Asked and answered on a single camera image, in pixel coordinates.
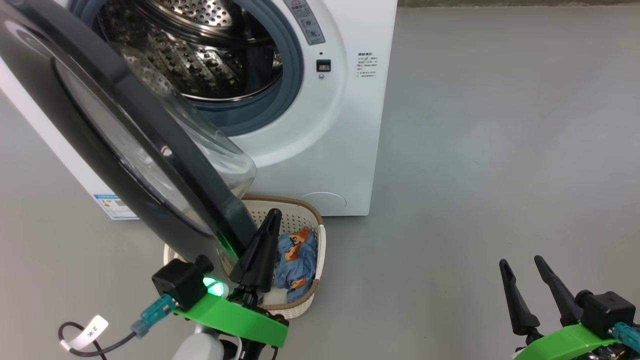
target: open door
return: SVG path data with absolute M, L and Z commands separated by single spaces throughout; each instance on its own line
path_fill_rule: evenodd
M 257 229 L 238 199 L 255 165 L 119 52 L 52 0 L 0 0 L 0 57 L 37 106 L 165 243 L 226 279 Z

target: cartoon print fabric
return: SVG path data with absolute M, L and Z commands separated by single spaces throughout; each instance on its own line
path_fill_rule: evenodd
M 273 285 L 287 289 L 287 302 L 304 296 L 316 277 L 317 241 L 308 227 L 278 239 Z

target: cable label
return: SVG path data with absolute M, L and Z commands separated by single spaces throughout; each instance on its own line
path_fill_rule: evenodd
M 96 315 L 75 339 L 69 342 L 62 340 L 60 343 L 67 350 L 70 348 L 80 350 L 96 340 L 108 325 L 109 322 L 107 320 L 100 315 Z

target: door glass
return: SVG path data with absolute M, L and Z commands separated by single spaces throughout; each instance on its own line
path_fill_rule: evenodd
M 196 143 L 231 192 L 241 198 L 255 179 L 251 157 L 207 120 L 140 51 L 124 44 L 111 46 Z
M 200 215 L 142 145 L 122 125 L 121 120 L 66 66 L 56 60 L 55 67 L 60 79 L 82 109 L 85 117 L 101 133 L 112 150 L 118 154 L 127 169 L 156 197 L 172 208 L 174 212 L 181 214 L 184 220 L 197 229 L 212 234 Z

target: cable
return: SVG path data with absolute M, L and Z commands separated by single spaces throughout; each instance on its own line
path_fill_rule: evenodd
M 268 315 L 269 317 L 273 316 L 273 314 L 271 314 L 271 311 L 269 311 L 269 310 L 267 310 L 267 309 L 265 309 L 263 307 L 256 307 L 255 308 L 255 312 L 259 313 L 259 314 L 262 314 L 262 315 Z
M 64 335 L 62 335 L 62 331 L 64 330 L 64 328 L 66 328 L 67 326 L 73 326 L 76 329 L 79 329 L 80 331 L 84 330 L 84 327 L 82 325 L 80 325 L 79 323 L 75 323 L 75 322 L 65 322 L 64 324 L 62 324 L 60 326 L 60 328 L 58 329 L 58 337 L 60 338 L 60 341 L 62 341 L 62 339 L 64 339 Z M 93 345 L 95 345 L 95 349 L 98 351 L 102 351 L 102 348 L 100 347 L 100 345 L 98 345 L 98 341 L 97 340 L 93 340 Z M 100 355 L 100 358 L 102 360 L 107 360 L 107 357 L 102 354 Z
M 75 322 L 65 322 L 64 324 L 60 325 L 60 327 L 58 328 L 58 339 L 60 339 L 60 341 L 65 339 L 65 336 L 63 334 L 64 329 L 67 326 L 73 326 L 75 328 L 78 328 L 80 330 L 84 330 L 84 327 L 82 327 L 82 325 L 75 323 Z M 102 360 L 107 360 L 107 358 L 104 356 L 104 354 L 114 351 L 115 349 L 121 347 L 122 345 L 126 344 L 129 340 L 133 339 L 136 337 L 136 333 L 132 332 L 129 335 L 127 335 L 126 338 L 118 341 L 117 343 L 111 345 L 108 348 L 105 349 L 101 349 L 100 345 L 98 345 L 97 341 L 93 341 L 93 344 L 95 345 L 95 348 L 98 351 L 92 351 L 92 352 L 84 352 L 84 351 L 79 351 L 76 350 L 74 348 L 69 349 L 69 352 L 71 354 L 74 354 L 75 356 L 80 356 L 80 357 L 94 357 L 94 356 L 100 356 L 100 358 L 102 358 Z

